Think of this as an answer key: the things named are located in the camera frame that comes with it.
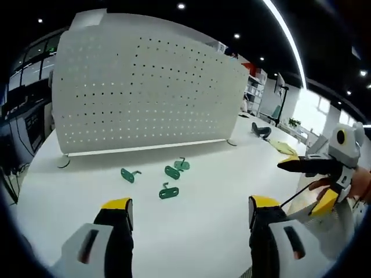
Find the finger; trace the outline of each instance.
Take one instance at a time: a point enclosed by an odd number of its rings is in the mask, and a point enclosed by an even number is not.
[[[314,181],[309,185],[309,190],[314,190],[316,188],[319,188],[321,186],[330,185],[331,181],[330,178],[321,178],[318,181]]]
[[[318,194],[318,196],[317,196],[317,201],[319,201],[319,200],[322,199],[322,197],[326,194],[327,190],[329,190],[328,187],[323,188],[323,190],[321,190],[321,192],[320,192],[320,193]]]

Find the green metal bracket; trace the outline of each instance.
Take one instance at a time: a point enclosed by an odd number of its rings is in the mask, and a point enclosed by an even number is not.
[[[127,181],[129,181],[130,183],[133,183],[134,182],[134,176],[136,174],[141,174],[140,171],[134,171],[132,173],[130,173],[129,171],[125,170],[124,168],[121,169],[121,176],[126,179]]]
[[[165,167],[165,174],[168,175],[169,177],[172,177],[174,180],[177,180],[180,178],[180,171],[183,172],[183,170],[177,170],[171,166]]]
[[[181,158],[182,161],[175,161],[174,162],[174,168],[175,169],[178,169],[178,170],[189,170],[190,169],[190,164],[188,162],[186,162],[185,158]]]
[[[160,199],[167,199],[167,198],[172,198],[172,197],[176,197],[178,196],[179,194],[179,188],[178,187],[171,187],[171,188],[167,188],[166,186],[168,185],[169,183],[166,182],[164,183],[162,186],[164,187],[163,190],[161,190],[158,194],[158,196],[160,197]]]

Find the white table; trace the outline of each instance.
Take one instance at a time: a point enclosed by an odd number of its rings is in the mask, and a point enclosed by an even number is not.
[[[133,198],[133,276],[239,277],[252,260],[248,197],[292,196],[300,174],[277,168],[287,158],[251,133],[260,119],[238,117],[232,147],[226,142],[71,158],[58,169],[61,152],[55,131],[36,154],[24,179],[17,221],[45,265],[53,265],[62,244],[84,223],[93,222],[107,201]],[[270,138],[287,142],[298,154],[305,145],[271,126]],[[191,168],[175,181],[166,165],[185,156]],[[134,184],[120,175],[140,170]],[[164,182],[179,187],[161,200]]]

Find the ceiling light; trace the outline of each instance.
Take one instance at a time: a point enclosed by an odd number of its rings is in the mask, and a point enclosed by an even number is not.
[[[297,66],[299,68],[301,82],[303,83],[303,89],[307,90],[307,82],[305,81],[304,67],[303,67],[303,64],[301,63],[299,51],[297,50],[294,38],[292,37],[292,35],[290,33],[289,27],[286,25],[283,17],[281,16],[278,9],[275,7],[275,5],[272,3],[271,0],[262,0],[262,1],[269,8],[271,13],[274,15],[274,17],[278,21],[279,25],[281,26],[282,31],[285,33],[285,35],[286,35],[286,37],[287,37],[287,39],[290,43],[291,49],[294,53]]]
[[[180,10],[184,10],[184,9],[186,8],[185,4],[183,4],[183,3],[179,3],[179,4],[177,5],[177,7],[178,7],[178,9],[180,9]]]

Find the yellow plastic part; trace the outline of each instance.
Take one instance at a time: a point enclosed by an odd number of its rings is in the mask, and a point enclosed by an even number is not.
[[[291,155],[288,158],[284,159],[283,161],[278,162],[278,164],[285,163],[285,162],[292,161],[292,160],[300,160],[300,159],[297,155]]]
[[[337,194],[335,191],[328,189],[321,200],[319,200],[318,204],[316,204],[312,209],[310,215],[317,216],[330,212],[335,205],[338,196],[339,194]]]
[[[131,198],[112,200],[105,203],[102,208],[107,210],[126,210],[129,201],[131,201]]]
[[[254,199],[256,207],[276,207],[279,206],[279,203],[272,198],[259,196],[259,195],[252,195],[251,198]]]

